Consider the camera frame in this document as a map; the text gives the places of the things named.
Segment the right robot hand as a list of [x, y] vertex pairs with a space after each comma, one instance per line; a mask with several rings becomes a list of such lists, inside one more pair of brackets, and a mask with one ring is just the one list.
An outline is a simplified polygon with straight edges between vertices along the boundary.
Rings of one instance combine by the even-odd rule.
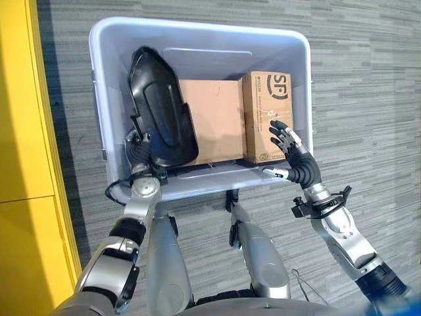
[[294, 129], [284, 122], [271, 120], [269, 131], [274, 135], [270, 141], [284, 154], [290, 168], [265, 167], [263, 173], [297, 183], [303, 190], [322, 182], [316, 160]]

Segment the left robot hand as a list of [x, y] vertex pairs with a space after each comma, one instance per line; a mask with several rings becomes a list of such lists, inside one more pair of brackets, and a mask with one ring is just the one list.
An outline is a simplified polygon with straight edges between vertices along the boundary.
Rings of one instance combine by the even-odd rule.
[[136, 128], [132, 128], [126, 135], [124, 148], [131, 175], [153, 173], [149, 133], [140, 134]]

